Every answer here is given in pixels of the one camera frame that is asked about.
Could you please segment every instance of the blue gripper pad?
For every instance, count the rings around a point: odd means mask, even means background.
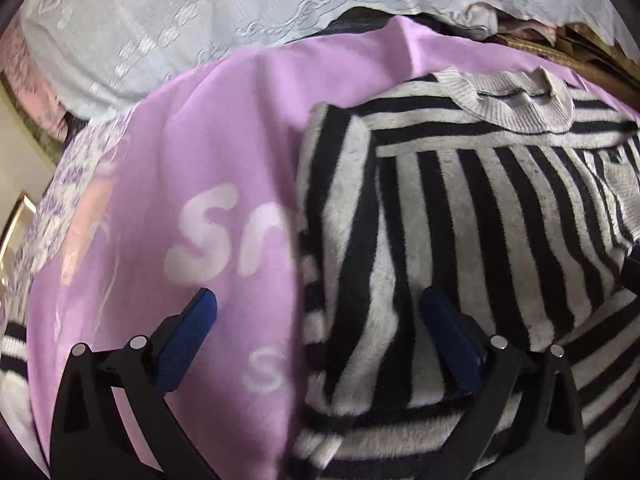
[[[461,314],[447,297],[433,287],[424,289],[422,320],[458,387],[477,397],[482,390],[482,356],[466,336]]]
[[[218,315],[218,302],[210,290],[201,288],[193,299],[191,311],[156,359],[156,390],[163,395],[178,389]]]

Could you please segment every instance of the ribbed collar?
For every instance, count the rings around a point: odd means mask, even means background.
[[[574,122],[574,101],[566,84],[543,68],[531,73],[472,75],[450,66],[434,75],[463,110],[512,132],[559,134],[569,130]],[[519,91],[526,93],[519,104],[492,97],[509,96]],[[549,97],[544,104],[527,98],[541,95]]]

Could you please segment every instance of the pink floral cloth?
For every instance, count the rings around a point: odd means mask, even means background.
[[[66,138],[66,109],[29,54],[20,16],[16,14],[0,38],[0,71],[22,108],[51,137]]]

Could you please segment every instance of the white cloth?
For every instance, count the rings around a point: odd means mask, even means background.
[[[609,0],[26,0],[32,56],[63,104],[83,118],[138,102],[173,76],[250,45],[313,34],[345,10],[428,12],[476,39],[495,9],[547,25],[587,23],[606,43],[640,50]]]

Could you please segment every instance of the pink fabric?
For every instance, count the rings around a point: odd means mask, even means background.
[[[309,111],[320,101],[351,107],[452,64],[473,73],[543,66],[631,113],[567,68],[407,18],[367,34],[240,52],[143,101],[31,289],[28,371],[45,452],[71,347],[85,341],[100,351],[149,334],[205,285],[220,314],[168,403],[224,480],[281,476],[303,394],[290,212]],[[153,463],[131,414],[124,419]]]
[[[36,124],[61,142],[66,138],[66,109],[29,54],[20,17],[16,15],[0,38],[0,71]]]

